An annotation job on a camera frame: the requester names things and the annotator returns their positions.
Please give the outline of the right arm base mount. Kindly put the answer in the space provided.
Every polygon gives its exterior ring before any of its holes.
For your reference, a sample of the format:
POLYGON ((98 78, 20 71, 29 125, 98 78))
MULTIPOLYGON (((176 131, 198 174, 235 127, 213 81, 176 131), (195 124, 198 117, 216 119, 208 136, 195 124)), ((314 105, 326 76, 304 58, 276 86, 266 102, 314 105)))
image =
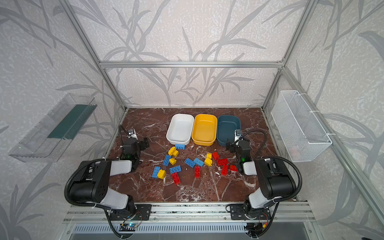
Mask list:
POLYGON ((231 220, 257 220, 268 221, 271 218, 271 211, 268 208, 254 209, 251 204, 244 202, 241 204, 229 204, 226 211, 230 213, 231 220))

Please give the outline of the blue brick by white bin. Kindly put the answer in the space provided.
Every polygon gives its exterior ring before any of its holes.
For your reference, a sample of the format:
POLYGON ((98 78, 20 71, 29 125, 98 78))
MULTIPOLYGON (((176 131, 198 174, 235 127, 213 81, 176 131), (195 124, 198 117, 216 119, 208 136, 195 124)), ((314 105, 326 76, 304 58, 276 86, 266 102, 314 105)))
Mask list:
POLYGON ((175 144, 175 148, 177 149, 177 150, 184 150, 185 149, 185 145, 182 145, 182 144, 175 144))

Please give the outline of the clear plastic wall shelf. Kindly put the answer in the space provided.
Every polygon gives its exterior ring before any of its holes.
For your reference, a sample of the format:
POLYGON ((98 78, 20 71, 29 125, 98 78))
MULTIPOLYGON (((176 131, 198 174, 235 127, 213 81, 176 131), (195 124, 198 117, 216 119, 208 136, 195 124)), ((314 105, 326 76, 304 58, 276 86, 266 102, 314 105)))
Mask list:
POLYGON ((67 94, 10 152, 24 163, 55 163, 97 108, 94 97, 67 94))

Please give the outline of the yellow brick lower centre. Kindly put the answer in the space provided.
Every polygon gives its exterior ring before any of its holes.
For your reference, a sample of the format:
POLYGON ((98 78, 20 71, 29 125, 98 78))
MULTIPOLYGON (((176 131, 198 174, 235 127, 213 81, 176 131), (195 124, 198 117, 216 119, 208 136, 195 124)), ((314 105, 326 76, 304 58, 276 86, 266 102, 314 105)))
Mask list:
POLYGON ((210 158, 206 158, 204 163, 205 163, 205 165, 210 167, 212 165, 213 161, 210 158))

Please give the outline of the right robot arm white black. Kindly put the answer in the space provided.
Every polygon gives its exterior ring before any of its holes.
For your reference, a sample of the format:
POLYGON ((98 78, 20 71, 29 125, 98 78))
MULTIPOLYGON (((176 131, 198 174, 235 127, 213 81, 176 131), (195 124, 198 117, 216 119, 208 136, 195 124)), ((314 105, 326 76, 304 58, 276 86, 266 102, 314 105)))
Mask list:
POLYGON ((241 130, 235 130, 234 142, 226 143, 226 149, 237 157, 235 167, 238 172, 258 177, 259 188, 250 194, 243 204, 247 214, 290 200, 303 186, 302 174, 291 161, 280 156, 260 156, 266 142, 267 135, 262 130, 251 130, 245 134, 241 130), (264 136, 254 158, 251 157, 250 141, 246 139, 246 135, 250 133, 261 133, 264 136))

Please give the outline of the red small brick top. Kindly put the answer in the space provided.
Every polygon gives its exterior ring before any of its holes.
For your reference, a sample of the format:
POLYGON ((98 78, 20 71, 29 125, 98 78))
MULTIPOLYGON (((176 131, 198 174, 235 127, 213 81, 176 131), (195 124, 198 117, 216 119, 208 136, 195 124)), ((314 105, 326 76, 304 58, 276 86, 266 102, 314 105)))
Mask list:
POLYGON ((215 161, 217 161, 217 160, 219 160, 219 154, 217 153, 217 152, 213 152, 212 153, 212 158, 215 160, 215 161))

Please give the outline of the aluminium front rail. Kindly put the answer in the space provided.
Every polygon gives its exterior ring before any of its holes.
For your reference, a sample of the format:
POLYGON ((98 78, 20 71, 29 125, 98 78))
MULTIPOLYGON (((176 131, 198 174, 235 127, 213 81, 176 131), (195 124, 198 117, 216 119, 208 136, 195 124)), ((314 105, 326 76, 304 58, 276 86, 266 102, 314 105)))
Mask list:
MULTIPOLYGON (((244 215, 242 203, 238 208, 231 207, 229 202, 169 202, 149 203, 150 210, 137 204, 143 211, 131 218, 133 222, 149 223, 228 223, 230 221, 251 222, 271 220, 274 207, 267 210, 266 216, 248 218, 244 215)), ((274 222, 314 222, 315 216, 307 202, 282 202, 277 208, 274 222)), ((69 223, 106 223, 107 217, 103 210, 90 207, 71 206, 63 222, 69 223)))

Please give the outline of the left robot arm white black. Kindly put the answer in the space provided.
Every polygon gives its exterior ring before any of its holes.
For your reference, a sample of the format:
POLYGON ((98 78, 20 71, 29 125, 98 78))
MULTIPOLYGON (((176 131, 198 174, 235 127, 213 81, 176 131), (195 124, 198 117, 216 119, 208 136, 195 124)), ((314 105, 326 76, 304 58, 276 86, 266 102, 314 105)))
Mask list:
POLYGON ((141 152, 149 148, 148 138, 140 141, 135 129, 119 126, 122 155, 117 159, 83 161, 68 179, 64 196, 74 206, 95 207, 111 211, 136 213, 132 196, 121 194, 109 187, 110 177, 133 173, 141 161, 141 152))

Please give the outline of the white plastic bin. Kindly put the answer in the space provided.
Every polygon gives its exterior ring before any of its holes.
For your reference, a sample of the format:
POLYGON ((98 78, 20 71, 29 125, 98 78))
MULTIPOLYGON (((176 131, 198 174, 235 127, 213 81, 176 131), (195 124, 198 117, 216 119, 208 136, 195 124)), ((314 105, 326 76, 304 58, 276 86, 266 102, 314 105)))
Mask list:
POLYGON ((188 114, 175 114, 170 122, 166 138, 172 145, 188 145, 195 118, 188 114))

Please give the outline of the blue brick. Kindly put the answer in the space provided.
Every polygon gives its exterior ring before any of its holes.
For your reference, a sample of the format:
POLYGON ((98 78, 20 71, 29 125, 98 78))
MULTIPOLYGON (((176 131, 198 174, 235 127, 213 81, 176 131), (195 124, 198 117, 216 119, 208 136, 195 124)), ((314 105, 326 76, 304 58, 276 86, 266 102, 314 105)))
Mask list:
POLYGON ((194 161, 192 161, 191 159, 189 159, 189 158, 186 158, 186 160, 185 160, 185 164, 186 164, 187 166, 191 167, 191 168, 194 168, 195 165, 196 165, 196 163, 195 163, 194 161))
POLYGON ((175 166, 175 167, 170 168, 170 174, 171 175, 174 173, 179 173, 181 171, 182 171, 181 166, 175 166))
POLYGON ((161 170, 161 167, 155 167, 152 174, 152 178, 157 179, 160 170, 161 170))
POLYGON ((177 149, 177 150, 184 150, 185 149, 185 145, 182 145, 182 144, 175 144, 175 148, 177 149))
POLYGON ((167 167, 169 165, 169 163, 170 163, 170 159, 171 158, 172 157, 170 155, 166 155, 165 158, 164 158, 164 161, 163 161, 163 166, 167 167))
POLYGON ((205 164, 203 161, 201 161, 201 160, 198 159, 198 158, 195 158, 195 159, 194 159, 194 163, 195 163, 196 165, 200 166, 200 167, 203 167, 204 164, 205 164))

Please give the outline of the dark teal plastic bin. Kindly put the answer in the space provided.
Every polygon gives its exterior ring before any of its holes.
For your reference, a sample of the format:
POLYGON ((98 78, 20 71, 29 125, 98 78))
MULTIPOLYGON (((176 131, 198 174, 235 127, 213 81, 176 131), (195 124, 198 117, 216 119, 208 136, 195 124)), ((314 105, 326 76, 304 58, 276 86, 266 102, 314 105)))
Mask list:
POLYGON ((241 129, 241 120, 236 116, 221 115, 218 118, 217 125, 217 141, 222 147, 226 146, 226 143, 235 142, 235 130, 241 129))

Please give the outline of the yellow square brick beside curved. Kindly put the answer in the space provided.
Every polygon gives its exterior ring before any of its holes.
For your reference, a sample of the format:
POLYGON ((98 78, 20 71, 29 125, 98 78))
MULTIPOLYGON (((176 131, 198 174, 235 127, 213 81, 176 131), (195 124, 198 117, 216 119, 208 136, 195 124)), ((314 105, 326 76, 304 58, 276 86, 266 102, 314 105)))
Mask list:
POLYGON ((178 154, 179 154, 179 151, 175 150, 175 151, 172 153, 172 156, 173 156, 173 157, 177 157, 178 154))

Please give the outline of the red brick wide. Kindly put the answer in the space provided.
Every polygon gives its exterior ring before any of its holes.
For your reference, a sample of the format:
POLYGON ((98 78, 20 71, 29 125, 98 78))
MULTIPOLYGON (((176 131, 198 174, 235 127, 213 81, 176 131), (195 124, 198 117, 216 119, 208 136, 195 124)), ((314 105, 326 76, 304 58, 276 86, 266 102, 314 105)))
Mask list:
POLYGON ((228 159, 219 159, 219 160, 217 160, 217 163, 219 166, 224 166, 224 165, 228 165, 229 161, 228 161, 228 159))

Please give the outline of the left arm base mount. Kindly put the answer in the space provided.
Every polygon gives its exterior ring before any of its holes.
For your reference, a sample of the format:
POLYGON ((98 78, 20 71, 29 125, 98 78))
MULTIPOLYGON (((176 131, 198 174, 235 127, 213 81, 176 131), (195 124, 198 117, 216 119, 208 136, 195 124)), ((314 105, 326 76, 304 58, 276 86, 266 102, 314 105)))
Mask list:
POLYGON ((112 210, 111 221, 148 221, 151 214, 151 204, 136 204, 131 210, 112 210))

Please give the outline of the yellow plastic bin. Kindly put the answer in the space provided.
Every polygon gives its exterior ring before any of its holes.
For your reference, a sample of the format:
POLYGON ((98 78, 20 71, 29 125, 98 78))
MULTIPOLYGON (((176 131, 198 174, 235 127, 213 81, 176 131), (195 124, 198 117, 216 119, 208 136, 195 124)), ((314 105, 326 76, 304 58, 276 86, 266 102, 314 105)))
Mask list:
POLYGON ((216 140, 218 119, 214 115, 199 114, 195 117, 192 140, 199 146, 211 146, 216 140))

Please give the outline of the yellow slope brick small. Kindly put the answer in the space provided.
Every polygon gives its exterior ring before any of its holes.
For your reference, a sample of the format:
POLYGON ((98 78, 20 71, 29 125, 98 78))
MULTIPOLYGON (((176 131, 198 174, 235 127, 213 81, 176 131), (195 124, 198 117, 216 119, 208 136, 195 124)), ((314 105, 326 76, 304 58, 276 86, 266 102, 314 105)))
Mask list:
POLYGON ((172 165, 175 165, 175 164, 177 163, 177 160, 176 160, 175 158, 171 158, 171 159, 170 159, 170 163, 171 163, 172 165))

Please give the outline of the red small brick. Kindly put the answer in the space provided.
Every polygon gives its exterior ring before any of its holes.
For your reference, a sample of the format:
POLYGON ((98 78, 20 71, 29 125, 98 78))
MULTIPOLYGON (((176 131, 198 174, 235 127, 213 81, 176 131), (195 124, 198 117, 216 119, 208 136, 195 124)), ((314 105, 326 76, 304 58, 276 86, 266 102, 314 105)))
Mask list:
POLYGON ((219 160, 219 154, 217 153, 217 152, 213 152, 212 153, 212 158, 215 160, 215 161, 217 161, 217 160, 219 160))
POLYGON ((237 167, 235 165, 230 165, 230 170, 232 172, 238 172, 238 169, 237 169, 237 167))

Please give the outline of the yellow brick far left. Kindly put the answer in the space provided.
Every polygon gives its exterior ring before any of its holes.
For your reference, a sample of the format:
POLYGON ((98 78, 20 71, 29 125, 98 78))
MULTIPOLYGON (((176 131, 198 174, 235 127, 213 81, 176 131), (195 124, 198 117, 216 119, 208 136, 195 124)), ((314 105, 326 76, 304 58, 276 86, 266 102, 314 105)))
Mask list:
POLYGON ((163 179, 165 178, 165 176, 166 176, 166 171, 160 169, 159 172, 158 172, 158 174, 157 174, 157 178, 163 180, 163 179))

